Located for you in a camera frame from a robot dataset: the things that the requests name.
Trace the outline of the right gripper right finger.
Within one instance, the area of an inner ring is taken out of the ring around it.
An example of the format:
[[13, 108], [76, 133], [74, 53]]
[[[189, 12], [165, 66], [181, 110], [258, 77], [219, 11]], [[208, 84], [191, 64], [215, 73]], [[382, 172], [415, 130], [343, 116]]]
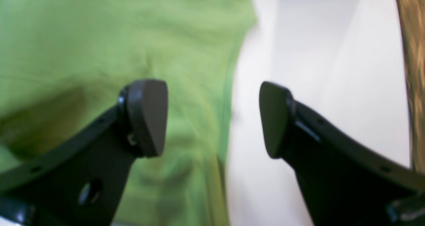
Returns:
[[423, 226], [424, 175], [356, 142], [278, 84], [261, 84], [265, 148], [295, 172], [316, 226]]

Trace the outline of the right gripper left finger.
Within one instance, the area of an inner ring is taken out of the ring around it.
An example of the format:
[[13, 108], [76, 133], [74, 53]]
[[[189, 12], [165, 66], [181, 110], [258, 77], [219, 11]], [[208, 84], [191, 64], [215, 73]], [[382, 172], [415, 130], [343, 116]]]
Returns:
[[162, 155], [168, 87], [136, 80], [62, 145], [1, 174], [1, 225], [109, 226], [137, 158]]

